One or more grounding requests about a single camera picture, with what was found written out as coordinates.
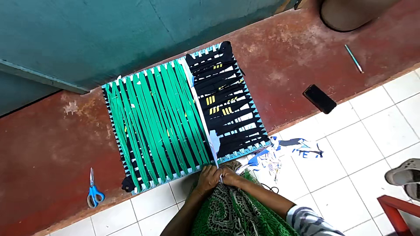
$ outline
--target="mobile phone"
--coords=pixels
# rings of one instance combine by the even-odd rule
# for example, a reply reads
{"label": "mobile phone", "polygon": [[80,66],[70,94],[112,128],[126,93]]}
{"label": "mobile phone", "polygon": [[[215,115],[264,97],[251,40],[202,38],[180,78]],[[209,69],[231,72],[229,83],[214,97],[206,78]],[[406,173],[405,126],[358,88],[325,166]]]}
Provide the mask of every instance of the mobile phone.
{"label": "mobile phone", "polygon": [[334,100],[328,97],[327,94],[314,84],[311,84],[305,89],[303,96],[325,114],[330,113],[334,107],[337,106],[337,103]]}

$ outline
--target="shoe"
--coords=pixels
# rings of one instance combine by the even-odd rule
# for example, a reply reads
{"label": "shoe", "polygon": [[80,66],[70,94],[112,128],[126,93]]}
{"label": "shoe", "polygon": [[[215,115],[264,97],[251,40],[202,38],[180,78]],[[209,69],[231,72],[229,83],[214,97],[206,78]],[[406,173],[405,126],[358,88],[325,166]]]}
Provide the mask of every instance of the shoe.
{"label": "shoe", "polygon": [[385,179],[389,184],[403,186],[413,184],[408,187],[411,192],[416,184],[420,183],[420,159],[412,158],[404,161],[399,167],[389,170],[385,174]]}
{"label": "shoe", "polygon": [[406,184],[404,191],[411,199],[420,202],[420,184]]}

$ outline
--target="white tile floor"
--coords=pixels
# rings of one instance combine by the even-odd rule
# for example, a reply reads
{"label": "white tile floor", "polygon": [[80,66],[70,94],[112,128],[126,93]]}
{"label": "white tile floor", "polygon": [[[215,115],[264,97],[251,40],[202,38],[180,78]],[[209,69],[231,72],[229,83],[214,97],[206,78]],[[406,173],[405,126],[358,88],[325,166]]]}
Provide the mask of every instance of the white tile floor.
{"label": "white tile floor", "polygon": [[[317,114],[277,135],[318,141],[322,159],[282,157],[279,194],[311,207],[345,235],[393,233],[376,200],[390,195],[410,201],[401,187],[385,182],[391,168],[420,152],[420,77],[410,72]],[[257,178],[274,186],[264,173]],[[50,236],[159,235],[184,205],[193,176],[172,181],[51,233]],[[420,219],[403,214],[407,222]]]}

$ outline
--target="green fabric strip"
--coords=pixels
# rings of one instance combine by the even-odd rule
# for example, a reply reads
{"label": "green fabric strip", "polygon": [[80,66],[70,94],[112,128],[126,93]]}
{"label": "green fabric strip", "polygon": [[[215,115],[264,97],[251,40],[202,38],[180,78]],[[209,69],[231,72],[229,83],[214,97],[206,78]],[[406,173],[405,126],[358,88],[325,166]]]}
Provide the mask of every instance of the green fabric strip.
{"label": "green fabric strip", "polygon": [[185,100],[189,101],[188,104],[186,105],[187,106],[189,105],[191,107],[191,110],[193,111],[193,114],[194,114],[194,117],[189,116],[188,120],[194,119],[195,122],[198,124],[198,127],[197,126],[194,126],[194,127],[196,128],[196,132],[200,134],[200,140],[201,140],[200,145],[204,149],[205,159],[203,159],[203,162],[208,164],[210,163],[209,156],[208,156],[208,153],[205,151],[205,147],[203,143],[203,142],[207,142],[207,136],[204,133],[204,127],[203,127],[203,123],[201,122],[200,115],[198,113],[197,105],[195,104],[194,98],[191,93],[191,89],[189,88],[188,81],[184,73],[184,69],[177,61],[174,63],[174,65],[175,65],[174,68],[176,72],[176,78],[178,79],[178,84],[181,86],[180,91],[183,93]]}
{"label": "green fabric strip", "polygon": [[[136,134],[134,133],[134,129],[133,129],[133,121],[134,121],[134,118],[132,117],[131,103],[128,101],[128,98],[127,98],[127,95],[126,95],[126,91],[124,89],[124,86],[123,85],[120,85],[119,88],[120,88],[120,93],[121,93],[122,101],[123,101],[123,104],[124,104],[124,109],[125,109],[126,114],[127,114],[126,116],[129,119],[128,122],[126,122],[126,127],[127,127],[127,130],[130,131],[129,137],[132,137],[132,139],[134,139],[134,140],[130,140],[130,144],[132,145],[133,151],[134,152],[137,152],[137,155],[139,155],[139,146],[137,145],[137,141],[136,141],[136,138],[135,138],[136,137]],[[156,184],[158,182],[156,176],[152,176],[151,175],[151,177],[153,178],[153,180],[154,180],[154,182]]]}
{"label": "green fabric strip", "polygon": [[[105,85],[115,132],[134,185],[152,185],[210,163],[197,106],[177,61]],[[139,171],[133,167],[134,156]]]}
{"label": "green fabric strip", "polygon": [[109,101],[109,104],[110,104],[110,107],[111,107],[111,112],[112,112],[112,115],[113,115],[115,131],[116,131],[116,133],[119,137],[119,142],[120,142],[123,154],[124,154],[124,159],[126,161],[126,165],[127,165],[128,169],[130,171],[130,174],[132,176],[134,185],[137,187],[137,189],[139,191],[141,191],[139,181],[136,177],[135,170],[134,170],[133,165],[131,163],[130,151],[128,150],[128,147],[127,147],[126,133],[124,131],[124,121],[121,119],[121,118],[124,117],[124,114],[122,112],[122,108],[118,104],[118,100],[119,100],[119,97],[117,96],[118,89],[117,89],[117,86],[116,86],[115,83],[113,83],[113,85],[114,85],[114,88],[112,89],[112,93],[109,90],[109,88],[110,88],[109,84],[106,84],[105,90],[107,92],[108,101]]}
{"label": "green fabric strip", "polygon": [[156,73],[155,76],[156,76],[155,82],[158,86],[158,92],[161,95],[161,97],[163,98],[164,106],[166,107],[167,116],[171,118],[173,127],[175,128],[175,135],[177,136],[177,138],[175,137],[175,140],[179,139],[179,142],[181,144],[182,150],[185,153],[187,161],[188,161],[189,165],[191,166],[191,168],[193,169],[193,171],[195,171],[196,168],[195,168],[193,157],[191,155],[191,151],[190,151],[188,145],[185,143],[187,141],[185,139],[186,134],[183,132],[182,127],[180,127],[181,121],[179,119],[179,115],[177,115],[176,108],[172,107],[171,103],[170,103],[170,101],[171,101],[170,97],[169,97],[170,92],[165,89],[165,87],[163,85],[163,82],[162,82],[161,74]]}
{"label": "green fabric strip", "polygon": [[176,171],[176,174],[178,176],[181,176],[177,163],[179,163],[184,173],[188,173],[188,169],[185,164],[184,156],[182,155],[181,147],[179,146],[177,137],[172,132],[172,130],[174,130],[172,122],[169,122],[169,119],[163,107],[164,101],[156,86],[156,80],[161,79],[161,76],[158,72],[157,67],[155,67],[154,76],[155,76],[155,79],[152,79],[152,80],[149,79],[149,84],[150,84],[152,93],[154,94],[153,99],[155,101],[155,104],[157,104],[157,111],[158,111],[157,114],[160,120],[159,124],[162,126],[162,131],[164,132],[166,131],[166,133],[168,134],[168,135],[163,135],[163,144],[165,145],[166,151],[168,152],[168,155],[169,155],[169,159],[171,160],[172,166],[174,170]]}
{"label": "green fabric strip", "polygon": [[179,81],[177,76],[175,75],[173,68],[171,67],[171,64],[168,63],[169,69],[167,70],[169,77],[171,78],[172,87],[174,89],[174,92],[179,94],[181,101],[178,100],[178,104],[183,107],[183,110],[186,111],[186,116],[183,118],[183,122],[186,122],[192,131],[192,135],[194,138],[194,141],[199,149],[200,158],[204,164],[207,164],[206,160],[208,160],[207,152],[205,151],[203,139],[201,137],[201,134],[199,132],[197,121],[194,117],[193,107],[191,105],[191,102],[193,101],[192,96],[190,96],[190,99],[188,99],[187,95],[185,94],[185,90],[181,89],[181,84],[185,84],[185,81]]}
{"label": "green fabric strip", "polygon": [[170,101],[172,102],[172,104],[175,106],[175,113],[178,114],[178,116],[181,120],[181,122],[178,123],[178,125],[180,125],[184,128],[185,133],[186,133],[186,139],[187,139],[188,142],[190,142],[190,146],[192,148],[192,151],[193,151],[194,155],[197,157],[197,161],[198,161],[199,165],[202,166],[203,161],[201,159],[200,151],[197,148],[197,143],[195,141],[194,133],[191,131],[190,125],[185,118],[185,112],[186,111],[184,110],[184,108],[182,107],[182,104],[181,104],[182,102],[185,102],[185,101],[183,100],[183,97],[178,93],[176,85],[174,85],[174,83],[177,82],[177,80],[176,80],[176,78],[169,77],[168,72],[167,72],[167,70],[165,69],[164,66],[161,68],[161,74],[162,74],[163,80],[166,82],[165,88],[166,88],[168,97],[169,97]]}
{"label": "green fabric strip", "polygon": [[[143,115],[143,119],[141,119],[141,121],[144,124],[142,124],[142,127],[144,127],[147,132],[145,133],[145,137],[146,137],[147,143],[149,144],[149,148],[152,153],[152,158],[155,163],[157,173],[160,179],[162,181],[165,181],[166,174],[162,168],[160,156],[165,157],[166,154],[163,147],[159,144],[159,140],[161,139],[161,137],[160,137],[159,129],[156,125],[156,119],[153,113],[153,111],[155,111],[155,106],[153,104],[150,90],[149,90],[149,87],[147,86],[147,82],[143,73],[139,73],[139,81],[140,81],[140,84],[138,84],[137,82],[134,83],[134,88],[138,96],[140,113]],[[168,163],[168,160],[166,160],[166,163],[164,163],[165,169],[167,172],[170,173],[171,172],[170,167],[169,165],[167,165],[167,163]]]}

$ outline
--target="blue scissors handle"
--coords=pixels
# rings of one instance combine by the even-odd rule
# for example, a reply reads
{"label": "blue scissors handle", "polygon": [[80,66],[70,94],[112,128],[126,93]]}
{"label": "blue scissors handle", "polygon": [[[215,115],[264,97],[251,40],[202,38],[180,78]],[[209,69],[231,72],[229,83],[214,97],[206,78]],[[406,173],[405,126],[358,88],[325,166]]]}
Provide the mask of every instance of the blue scissors handle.
{"label": "blue scissors handle", "polygon": [[105,194],[98,191],[96,186],[89,187],[89,194],[87,195],[87,204],[90,208],[98,206],[99,202],[105,199]]}

